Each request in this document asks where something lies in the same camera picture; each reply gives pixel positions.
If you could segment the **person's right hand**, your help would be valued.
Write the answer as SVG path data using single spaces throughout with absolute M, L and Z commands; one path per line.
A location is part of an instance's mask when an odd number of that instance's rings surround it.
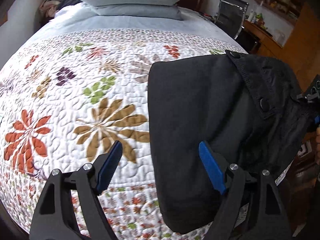
M 320 165 L 320 127 L 316 130 L 316 156 L 315 156 L 315 162 L 317 165 Z

